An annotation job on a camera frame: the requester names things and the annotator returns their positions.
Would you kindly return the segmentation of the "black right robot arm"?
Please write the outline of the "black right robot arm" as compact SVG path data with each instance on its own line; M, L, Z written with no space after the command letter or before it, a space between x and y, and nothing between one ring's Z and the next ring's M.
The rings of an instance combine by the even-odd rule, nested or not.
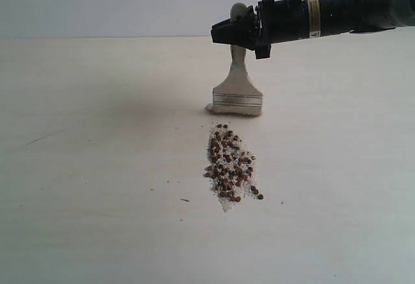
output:
M276 43L414 26L414 0L260 0L211 28L214 43L270 57Z

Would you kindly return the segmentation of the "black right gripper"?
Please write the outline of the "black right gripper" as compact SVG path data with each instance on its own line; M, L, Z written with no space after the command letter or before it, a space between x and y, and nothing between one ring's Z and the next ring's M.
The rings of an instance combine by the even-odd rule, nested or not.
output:
M272 44L308 38L307 1L261 0L256 10L260 24L257 42L252 5L233 5L230 17L212 26L212 42L255 50L257 59L266 59Z

